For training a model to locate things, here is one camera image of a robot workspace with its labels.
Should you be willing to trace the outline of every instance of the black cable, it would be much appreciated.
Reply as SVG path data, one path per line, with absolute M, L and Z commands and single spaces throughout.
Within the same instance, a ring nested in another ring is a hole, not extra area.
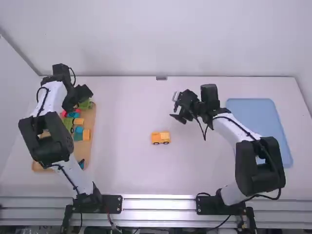
M 45 101 L 47 100 L 48 94 L 49 94 L 49 92 L 50 92 L 50 90 L 49 90 L 47 87 L 40 87 L 40 88 L 38 88 L 37 93 L 36 93 L 37 102 L 39 101 L 39 100 L 38 100 L 38 94 L 39 94 L 39 91 L 40 91 L 41 89 L 44 89 L 44 90 L 45 90 L 45 95 L 44 95 L 42 104 L 41 104 L 41 106 L 40 106 L 40 108 L 39 108 L 39 110 L 38 110 L 38 113 L 37 113 L 37 115 L 36 115 L 36 120 L 35 120 L 35 125 L 34 125 L 34 130 L 35 130 L 35 133 L 36 133 L 36 134 L 37 134 L 37 130 L 38 130 L 38 120 L 39 120 L 38 116 L 39 116 L 40 113 L 44 110 L 43 107 L 44 107 L 44 105 L 45 105 Z
M 232 122 L 233 124 L 235 124 L 240 130 L 242 130 L 248 137 L 250 137 L 251 139 L 253 139 L 257 144 L 258 146 L 260 147 L 261 151 L 264 152 L 264 154 L 267 156 L 268 160 L 270 161 L 270 164 L 271 166 L 273 167 L 273 170 L 278 173 L 278 170 L 276 168 L 276 165 L 275 163 L 273 162 L 273 159 L 271 158 L 271 155 L 268 153 L 268 151 L 265 149 L 265 147 L 257 141 L 257 139 L 248 131 L 246 131 L 242 126 L 240 126 L 238 123 L 236 123 L 234 120 L 232 120 L 231 118 L 229 117 L 226 117 L 226 116 L 217 116 L 217 117 L 214 117 L 213 120 L 217 119 L 217 118 L 225 118 L 227 119 L 228 121 Z M 250 201 L 251 199 L 255 198 L 255 197 L 264 197 L 264 198 L 267 198 L 267 199 L 270 199 L 270 200 L 278 200 L 280 197 L 281 197 L 281 194 L 282 194 L 282 190 L 281 188 L 278 188 L 278 194 L 276 197 L 270 197 L 270 196 L 266 196 L 266 195 L 262 195 L 262 194 L 255 194 L 245 200 L 243 200 L 242 202 L 246 202 L 246 201 Z
M 197 118 L 197 117 L 195 117 L 194 119 L 195 119 L 195 120 L 196 120 L 196 122 L 199 124 L 199 126 L 200 126 L 200 130 L 201 130 L 201 132 L 202 132 L 202 134 L 203 134 L 203 137 L 204 137 L 204 140 L 206 140 L 206 135 L 204 134 L 204 130 L 203 130 L 203 128 L 201 127 L 201 124 L 200 124 L 200 122 L 199 122 L 198 118 Z
M 208 125 L 206 126 L 205 133 L 204 133 L 205 139 L 206 139 L 207 130 L 208 130 Z
M 80 195 L 80 192 L 78 190 L 78 187 L 73 183 L 73 181 L 70 179 L 70 177 L 68 176 L 68 174 L 65 172 L 63 166 L 61 166 L 60 164 L 52 164 L 50 167 L 58 167 L 58 170 L 61 170 L 64 174 L 64 176 L 67 178 L 67 180 L 70 182 L 70 184 L 73 186 L 73 190 L 76 191 L 77 196 Z M 82 228 L 82 211 L 79 207 L 79 211 L 80 211 L 80 227 L 79 227 L 79 231 L 80 232 L 81 228 Z
M 204 193 L 204 192 L 202 192 L 202 193 L 198 193 L 198 194 L 196 195 L 196 198 L 197 198 L 199 195 L 211 196 L 209 193 Z
M 223 224 L 225 224 L 228 220 L 229 220 L 229 218 L 231 217 L 232 215 L 230 214 L 222 223 L 220 223 L 218 226 L 215 226 L 214 228 L 209 228 L 209 229 L 207 229 L 206 230 L 206 233 L 207 232 L 210 232 L 210 231 L 212 231 L 212 230 L 215 230 L 215 229 L 218 229 L 219 227 L 221 227 Z
M 73 186 L 73 190 L 75 190 L 77 192 L 77 195 L 80 194 L 80 192 L 78 191 L 78 187 L 73 183 L 73 181 L 69 178 L 68 174 L 65 172 L 63 166 L 59 165 L 59 164 L 52 164 L 50 167 L 58 167 L 58 170 L 61 170 L 64 174 L 64 176 L 67 178 L 67 180 L 71 183 L 71 185 Z
M 45 101 L 47 100 L 48 93 L 49 93 L 49 91 L 50 91 L 47 87 L 40 87 L 40 88 L 38 88 L 37 94 L 36 94 L 37 102 L 39 101 L 39 100 L 38 100 L 38 94 L 39 94 L 39 91 L 40 91 L 41 89 L 44 89 L 44 90 L 45 90 L 45 95 L 44 95 L 42 104 L 41 104 L 41 106 L 40 106 L 40 108 L 39 108 L 39 111 L 38 111 L 38 113 L 37 113 L 37 117 L 38 117 L 38 116 L 40 115 L 40 113 L 44 110 L 43 107 L 44 107 Z
M 69 67 L 69 69 L 72 70 L 72 73 L 73 73 L 73 75 L 74 75 L 74 83 L 73 83 L 73 86 L 75 86 L 75 84 L 76 84 L 76 75 L 75 75 L 75 73 L 74 73 L 74 70 L 73 70 L 71 67 Z

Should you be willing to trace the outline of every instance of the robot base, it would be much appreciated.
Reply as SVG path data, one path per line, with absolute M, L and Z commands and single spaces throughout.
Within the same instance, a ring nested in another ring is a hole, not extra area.
M 242 215 L 246 212 L 246 204 L 226 206 L 218 196 L 197 196 L 196 212 L 198 215 Z
M 96 211 L 88 211 L 81 209 L 82 213 L 98 213 L 98 214 L 120 214 L 122 211 L 121 195 L 102 195 L 103 206 Z M 80 213 L 79 209 L 73 209 L 73 213 Z

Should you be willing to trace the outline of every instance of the white robotic arm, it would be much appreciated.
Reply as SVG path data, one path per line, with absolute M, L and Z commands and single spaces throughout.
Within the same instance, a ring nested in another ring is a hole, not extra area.
M 201 101 L 190 90 L 175 92 L 173 101 L 174 112 L 179 106 L 181 109 L 178 115 L 170 116 L 183 124 L 187 120 L 198 121 L 197 118 L 201 117 L 207 127 L 220 133 L 234 149 L 235 182 L 216 192 L 216 197 L 223 205 L 235 205 L 255 196 L 264 196 L 258 193 L 275 189 L 279 189 L 276 199 L 279 198 L 286 179 L 279 145 L 274 137 L 262 137 L 252 132 L 230 110 L 220 108 L 215 84 L 201 86 Z M 256 157 L 265 159 L 266 162 L 257 165 Z
M 104 212 L 109 205 L 104 205 L 102 194 L 76 161 L 73 139 L 59 117 L 62 110 L 71 112 L 92 95 L 86 85 L 71 84 L 68 66 L 53 65 L 53 75 L 43 78 L 37 91 L 38 104 L 33 113 L 19 121 L 19 130 L 32 158 L 43 168 L 52 168 L 72 191 L 73 204 L 66 206 L 61 226 L 63 234 L 67 233 L 74 211 Z M 48 131 L 49 136 L 39 137 L 43 131 Z
M 61 113 L 62 103 L 67 96 L 67 90 L 62 81 L 51 81 L 42 85 L 37 93 L 38 104 L 31 116 L 39 118 L 47 113 Z M 74 153 L 60 161 L 55 161 L 45 167 L 52 168 L 63 181 L 66 181 L 73 199 L 77 199 L 78 194 L 90 195 L 93 193 L 93 182 L 86 176 L 75 159 Z

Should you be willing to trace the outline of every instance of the blue mat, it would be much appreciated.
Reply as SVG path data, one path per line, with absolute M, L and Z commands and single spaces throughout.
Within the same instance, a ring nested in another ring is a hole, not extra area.
M 293 165 L 284 130 L 271 99 L 231 98 L 227 100 L 226 107 L 251 131 L 263 137 L 275 137 L 279 143 L 284 168 L 290 168 Z M 257 164 L 261 163 L 264 163 L 264 159 L 258 158 Z

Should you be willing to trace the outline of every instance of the white table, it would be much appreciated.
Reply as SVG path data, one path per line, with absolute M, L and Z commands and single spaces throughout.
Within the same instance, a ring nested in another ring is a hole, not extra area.
M 271 98 L 293 157 L 279 201 L 255 199 L 262 228 L 312 228 L 312 119 L 294 78 L 79 77 L 97 104 L 92 159 L 86 170 L 101 190 L 125 198 L 120 226 L 213 227 L 225 217 L 198 216 L 194 196 L 214 194 L 234 180 L 230 145 L 214 131 L 202 139 L 196 122 L 182 125 L 173 113 L 173 92 L 215 83 L 224 106 L 229 98 Z M 172 143 L 154 146 L 153 131 L 169 130 Z M 0 225 L 59 225 L 70 193 L 55 174 L 34 173 L 18 136 L 0 177 Z M 232 217 L 224 227 L 234 227 Z M 79 215 L 73 216 L 79 224 Z M 108 226 L 104 214 L 84 214 L 84 225 Z

